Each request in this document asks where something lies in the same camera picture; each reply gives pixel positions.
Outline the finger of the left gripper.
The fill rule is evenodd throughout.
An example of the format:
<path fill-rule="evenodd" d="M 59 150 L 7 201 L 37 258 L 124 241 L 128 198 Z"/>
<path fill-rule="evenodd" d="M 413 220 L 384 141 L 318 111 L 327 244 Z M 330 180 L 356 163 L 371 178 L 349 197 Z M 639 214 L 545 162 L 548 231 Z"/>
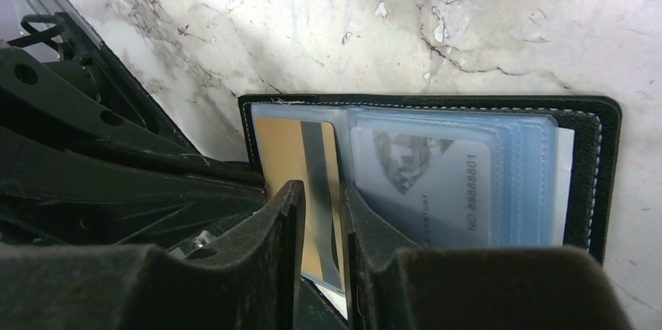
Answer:
<path fill-rule="evenodd" d="M 1 125 L 56 150 L 133 169 L 249 186 L 265 183 L 250 169 L 195 154 L 138 126 L 19 48 L 1 50 Z"/>
<path fill-rule="evenodd" d="M 171 247 L 265 202 L 255 186 L 131 168 L 1 131 L 1 233 L 20 244 Z"/>

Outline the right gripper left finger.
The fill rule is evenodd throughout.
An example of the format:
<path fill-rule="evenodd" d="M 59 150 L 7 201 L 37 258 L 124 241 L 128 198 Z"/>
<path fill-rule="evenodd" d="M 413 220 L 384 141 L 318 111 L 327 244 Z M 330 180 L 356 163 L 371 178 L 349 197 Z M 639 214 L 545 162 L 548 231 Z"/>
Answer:
<path fill-rule="evenodd" d="M 185 259 L 154 245 L 3 247 L 4 329 L 292 329 L 304 184 Z"/>

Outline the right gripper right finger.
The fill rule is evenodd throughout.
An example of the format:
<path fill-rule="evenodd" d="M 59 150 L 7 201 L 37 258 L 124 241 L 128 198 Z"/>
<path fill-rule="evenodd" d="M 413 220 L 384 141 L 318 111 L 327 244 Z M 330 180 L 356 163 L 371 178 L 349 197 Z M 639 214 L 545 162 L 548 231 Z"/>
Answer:
<path fill-rule="evenodd" d="M 341 188 L 352 329 L 630 329 L 599 264 L 575 247 L 430 249 Z"/>

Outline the white patterned card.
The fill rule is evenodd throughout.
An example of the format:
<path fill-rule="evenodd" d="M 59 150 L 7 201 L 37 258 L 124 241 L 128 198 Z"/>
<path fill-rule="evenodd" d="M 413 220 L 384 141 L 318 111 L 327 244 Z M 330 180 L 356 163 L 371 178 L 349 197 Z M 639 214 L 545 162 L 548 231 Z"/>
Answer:
<path fill-rule="evenodd" d="M 482 141 L 351 130 L 354 185 L 368 206 L 430 247 L 492 243 L 494 157 Z"/>

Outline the black leather card holder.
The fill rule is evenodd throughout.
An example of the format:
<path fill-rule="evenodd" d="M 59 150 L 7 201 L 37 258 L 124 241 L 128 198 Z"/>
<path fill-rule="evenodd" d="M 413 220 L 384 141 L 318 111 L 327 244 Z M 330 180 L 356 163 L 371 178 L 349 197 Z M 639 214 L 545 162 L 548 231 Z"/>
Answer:
<path fill-rule="evenodd" d="M 272 94 L 245 95 L 238 105 L 250 163 L 262 175 L 256 118 L 333 125 L 340 222 L 341 188 L 346 183 L 356 188 L 354 127 L 482 141 L 495 161 L 492 243 L 465 248 L 417 244 L 430 249 L 575 247 L 602 268 L 621 123 L 621 109 L 610 98 Z M 343 230 L 342 247 L 344 252 Z"/>

